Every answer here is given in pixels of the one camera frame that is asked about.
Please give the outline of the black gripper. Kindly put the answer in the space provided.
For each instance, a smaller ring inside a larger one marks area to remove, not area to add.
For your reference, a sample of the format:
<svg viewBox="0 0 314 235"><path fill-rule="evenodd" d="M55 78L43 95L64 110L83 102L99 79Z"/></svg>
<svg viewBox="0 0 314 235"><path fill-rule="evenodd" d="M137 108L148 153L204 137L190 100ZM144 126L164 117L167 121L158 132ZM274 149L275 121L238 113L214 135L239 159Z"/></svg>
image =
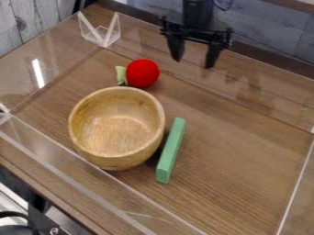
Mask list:
<svg viewBox="0 0 314 235"><path fill-rule="evenodd" d="M187 40L203 44L210 43L206 52L204 68L212 68L216 64L219 53L231 45L232 29L216 21L212 12L191 15L170 13L160 18L160 23L160 34L167 38L174 60L176 62L182 60Z"/></svg>

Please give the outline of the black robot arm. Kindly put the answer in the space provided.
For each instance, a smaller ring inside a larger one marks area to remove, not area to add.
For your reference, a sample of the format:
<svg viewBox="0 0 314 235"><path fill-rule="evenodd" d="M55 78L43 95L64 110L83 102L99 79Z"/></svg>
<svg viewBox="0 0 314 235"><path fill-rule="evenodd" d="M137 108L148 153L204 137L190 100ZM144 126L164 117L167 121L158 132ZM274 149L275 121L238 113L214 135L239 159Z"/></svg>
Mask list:
<svg viewBox="0 0 314 235"><path fill-rule="evenodd" d="M232 29L219 27L214 20L214 9L227 11L216 0L182 0L182 14L167 14L160 17L160 34L166 37L172 59L179 62L186 52L186 41L207 46L204 68L216 65L220 52L231 46Z"/></svg>

